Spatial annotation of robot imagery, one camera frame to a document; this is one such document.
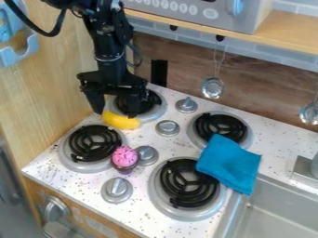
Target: blue cloth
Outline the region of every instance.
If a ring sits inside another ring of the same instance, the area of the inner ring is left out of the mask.
[[[231,139],[216,134],[207,143],[196,169],[238,192],[251,195],[260,157],[242,149]]]

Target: wall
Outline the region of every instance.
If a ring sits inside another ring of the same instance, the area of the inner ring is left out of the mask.
[[[214,72],[213,49],[145,33],[136,33],[134,43],[144,55],[137,75],[150,79],[151,60],[168,60],[168,87],[203,96],[201,84]],[[219,77],[226,90],[216,102],[318,132],[298,118],[314,98],[318,73],[227,53]]]
[[[276,0],[274,7],[279,10],[318,17],[318,1],[316,0]],[[133,18],[129,20],[135,26],[137,32],[157,35],[197,46],[215,47],[215,35],[210,33],[200,33],[183,28],[171,31],[169,26],[165,24]],[[219,45],[227,52],[234,54],[318,72],[318,58],[314,55],[258,45],[229,37]]]
[[[26,2],[31,18],[52,29],[59,12],[38,0]],[[12,43],[17,48],[20,36]],[[0,68],[0,124],[19,168],[91,113],[76,79],[96,68],[81,20],[68,13],[59,36],[38,38],[39,52]]]

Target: speckled countertop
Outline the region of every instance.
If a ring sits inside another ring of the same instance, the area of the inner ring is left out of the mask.
[[[192,114],[181,113],[175,110],[175,103],[187,95],[160,86],[149,85],[149,88],[166,98],[166,114],[139,129],[124,133],[132,148],[151,145],[160,153],[160,160],[155,165],[137,167],[131,175],[124,176],[134,187],[134,193],[128,201],[111,205],[101,198],[100,188],[103,183],[120,176],[115,169],[95,174],[78,174],[65,168],[58,158],[58,141],[25,166],[23,174],[142,237],[213,237],[224,206],[215,216],[203,221],[181,222],[168,218],[152,205],[147,194],[147,180],[161,161],[177,156],[198,157],[200,151],[189,141],[186,125],[198,113],[224,111],[240,116],[252,127],[254,139],[248,150],[263,155],[259,173],[316,192],[290,180],[290,176],[298,155],[312,158],[317,152],[318,134],[196,97],[192,99],[199,104],[198,111]],[[181,132],[173,138],[160,137],[154,131],[158,121],[167,119],[178,122],[181,127]],[[98,122],[100,120],[97,115],[91,115],[81,125]]]

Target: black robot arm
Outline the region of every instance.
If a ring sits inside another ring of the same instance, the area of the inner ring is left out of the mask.
[[[93,111],[102,114],[104,94],[110,94],[128,97],[128,117],[138,114],[140,103],[148,98],[147,81],[130,73],[126,67],[126,46],[132,38],[133,27],[126,19],[120,0],[45,0],[61,9],[56,26],[50,33],[31,22],[13,0],[5,2],[26,25],[44,36],[57,35],[66,10],[76,11],[93,40],[94,57],[99,67],[97,71],[77,75],[80,88]]]

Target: wooden shelf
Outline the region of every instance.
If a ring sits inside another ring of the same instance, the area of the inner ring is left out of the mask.
[[[318,18],[274,10],[253,35],[126,9],[126,14],[154,22],[214,33],[268,46],[318,55]]]

